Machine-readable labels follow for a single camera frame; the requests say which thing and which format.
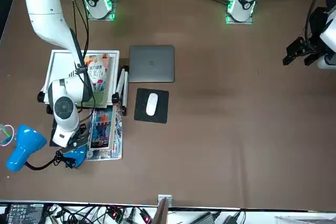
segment magazine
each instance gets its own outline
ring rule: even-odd
[[[122,158],[122,122],[119,104],[94,110],[88,145],[88,161]]]
[[[96,108],[106,108],[109,84],[112,71],[112,57],[109,54],[86,55],[84,63],[88,66],[88,74],[93,84],[93,96]],[[84,102],[84,107],[93,107],[93,98]]]

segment silver laptop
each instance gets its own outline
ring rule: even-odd
[[[130,46],[129,82],[173,81],[173,46]]]

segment brown table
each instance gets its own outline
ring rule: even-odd
[[[61,2],[73,26],[71,0]],[[90,22],[89,49],[127,58],[130,45],[174,45],[175,82],[129,85],[122,160],[13,174],[12,148],[1,148],[0,198],[154,205],[172,194],[175,206],[335,210],[336,71],[281,62],[310,3],[258,0],[250,26],[226,25],[224,7],[208,0],[119,0],[114,22]],[[14,0],[0,44],[2,123],[49,138],[53,117],[36,95],[55,48]],[[140,87],[170,92],[167,124],[133,119]]]

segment mouse pad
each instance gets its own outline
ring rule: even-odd
[[[153,116],[147,115],[146,106],[150,93],[157,94],[157,105]],[[156,89],[141,89],[136,93],[134,120],[167,123],[169,92]]]

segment white computer mouse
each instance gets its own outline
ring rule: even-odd
[[[155,114],[157,103],[158,103],[158,95],[155,93],[150,93],[146,106],[147,115],[153,116]]]

